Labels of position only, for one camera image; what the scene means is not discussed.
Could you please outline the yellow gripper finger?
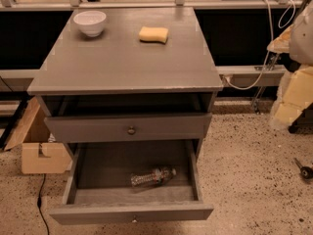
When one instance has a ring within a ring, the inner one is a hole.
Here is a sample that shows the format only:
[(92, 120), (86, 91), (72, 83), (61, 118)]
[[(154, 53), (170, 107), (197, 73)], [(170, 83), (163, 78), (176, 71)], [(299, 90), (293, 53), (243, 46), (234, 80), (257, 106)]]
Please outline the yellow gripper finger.
[(272, 40), (267, 46), (267, 50), (278, 54), (288, 53), (290, 51), (291, 29), (292, 26), (290, 25), (278, 37)]
[(295, 72), (286, 71), (270, 112), (270, 126), (290, 127), (312, 103), (313, 67), (301, 66)]

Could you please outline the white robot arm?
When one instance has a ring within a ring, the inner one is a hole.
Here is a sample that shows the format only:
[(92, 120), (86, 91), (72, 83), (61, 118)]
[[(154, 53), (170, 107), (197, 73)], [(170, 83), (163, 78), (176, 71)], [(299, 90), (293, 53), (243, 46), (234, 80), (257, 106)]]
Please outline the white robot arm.
[(271, 126), (287, 129), (313, 104), (313, 1), (267, 49), (287, 54), (300, 64), (298, 70), (286, 71), (281, 78), (278, 98), (271, 110)]

